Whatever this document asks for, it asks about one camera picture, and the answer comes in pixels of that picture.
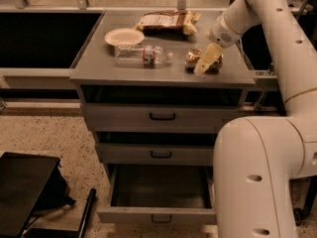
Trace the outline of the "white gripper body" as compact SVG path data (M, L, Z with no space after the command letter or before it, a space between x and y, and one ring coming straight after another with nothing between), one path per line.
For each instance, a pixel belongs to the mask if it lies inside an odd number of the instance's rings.
M216 43L226 49L234 45L242 35L233 31L226 23L225 17L220 15L209 28L207 36L212 43Z

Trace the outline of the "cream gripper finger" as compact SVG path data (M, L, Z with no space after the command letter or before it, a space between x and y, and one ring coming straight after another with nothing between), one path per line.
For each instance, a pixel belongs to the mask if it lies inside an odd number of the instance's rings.
M222 66L222 59L222 47L216 43L211 43L201 54L195 66L194 74L202 76L207 71L219 70Z

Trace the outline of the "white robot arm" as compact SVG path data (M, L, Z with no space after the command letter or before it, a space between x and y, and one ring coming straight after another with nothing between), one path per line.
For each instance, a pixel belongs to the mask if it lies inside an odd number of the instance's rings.
M236 0L209 37L262 25L286 114L234 119L214 146L219 238L298 238L289 183L316 173L317 52L287 0Z

